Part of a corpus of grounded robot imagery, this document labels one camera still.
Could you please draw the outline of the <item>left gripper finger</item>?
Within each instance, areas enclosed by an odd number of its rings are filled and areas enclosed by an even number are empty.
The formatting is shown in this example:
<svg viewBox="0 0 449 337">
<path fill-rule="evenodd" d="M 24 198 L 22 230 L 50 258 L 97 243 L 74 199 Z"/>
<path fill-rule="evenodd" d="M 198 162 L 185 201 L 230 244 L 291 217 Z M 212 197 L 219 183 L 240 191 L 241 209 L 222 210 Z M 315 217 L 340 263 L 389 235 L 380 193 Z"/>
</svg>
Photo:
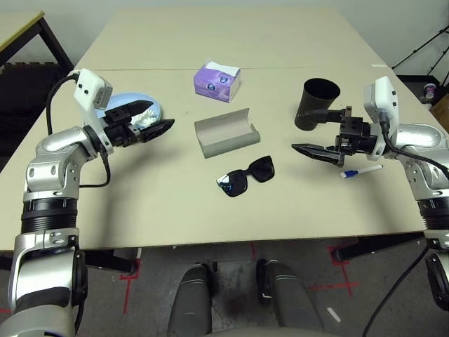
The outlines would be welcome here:
<svg viewBox="0 0 449 337">
<path fill-rule="evenodd" d="M 149 100 L 135 100 L 127 104 L 129 115 L 139 115 L 147 111 L 153 105 Z"/>
<path fill-rule="evenodd" d="M 159 121 L 154 122 L 147 128 L 144 128 L 140 131 L 140 142 L 147 143 L 150 140 L 162 136 L 166 131 L 168 131 L 173 126 L 174 123 L 175 123 L 174 119 L 161 119 Z"/>
</svg>

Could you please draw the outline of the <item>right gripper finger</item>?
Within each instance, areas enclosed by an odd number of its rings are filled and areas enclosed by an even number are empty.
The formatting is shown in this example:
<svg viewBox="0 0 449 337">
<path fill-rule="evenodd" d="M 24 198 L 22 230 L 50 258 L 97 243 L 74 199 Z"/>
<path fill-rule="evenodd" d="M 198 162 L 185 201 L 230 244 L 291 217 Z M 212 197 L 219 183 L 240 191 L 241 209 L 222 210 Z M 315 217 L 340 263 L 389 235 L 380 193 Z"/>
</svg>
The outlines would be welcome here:
<svg viewBox="0 0 449 337">
<path fill-rule="evenodd" d="M 345 110 L 305 110 L 297 117 L 299 124 L 325 124 L 328 122 L 340 122 L 345 115 Z"/>
<path fill-rule="evenodd" d="M 343 154 L 331 148 L 313 144 L 292 144 L 291 147 L 311 159 L 324 161 L 335 166 L 343 166 Z"/>
</svg>

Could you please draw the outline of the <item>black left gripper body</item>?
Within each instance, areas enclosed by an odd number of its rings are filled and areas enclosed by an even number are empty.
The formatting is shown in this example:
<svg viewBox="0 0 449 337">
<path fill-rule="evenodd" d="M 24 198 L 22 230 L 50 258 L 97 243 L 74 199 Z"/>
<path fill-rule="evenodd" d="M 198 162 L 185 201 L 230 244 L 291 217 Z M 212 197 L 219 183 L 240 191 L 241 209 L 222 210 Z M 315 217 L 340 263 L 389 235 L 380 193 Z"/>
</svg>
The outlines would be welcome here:
<svg viewBox="0 0 449 337">
<path fill-rule="evenodd" d="M 139 113 L 138 106 L 119 106 L 105 112 L 104 132 L 113 147 L 128 147 L 141 141 L 139 129 L 132 124 L 132 117 Z"/>
</svg>

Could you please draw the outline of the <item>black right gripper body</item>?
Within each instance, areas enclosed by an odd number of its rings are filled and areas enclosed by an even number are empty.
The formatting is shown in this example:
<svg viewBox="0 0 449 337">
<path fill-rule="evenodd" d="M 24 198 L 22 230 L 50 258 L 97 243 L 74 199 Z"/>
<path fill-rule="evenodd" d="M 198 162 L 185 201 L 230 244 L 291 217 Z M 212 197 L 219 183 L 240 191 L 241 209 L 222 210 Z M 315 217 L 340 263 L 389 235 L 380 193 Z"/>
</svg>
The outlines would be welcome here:
<svg viewBox="0 0 449 337">
<path fill-rule="evenodd" d="M 370 124 L 361 117 L 353 117 L 351 113 L 352 106 L 346 106 L 342 111 L 340 133 L 335 138 L 335 151 L 339 153 L 336 166 L 343 166 L 347 155 L 371 154 L 375 147 Z"/>
</svg>

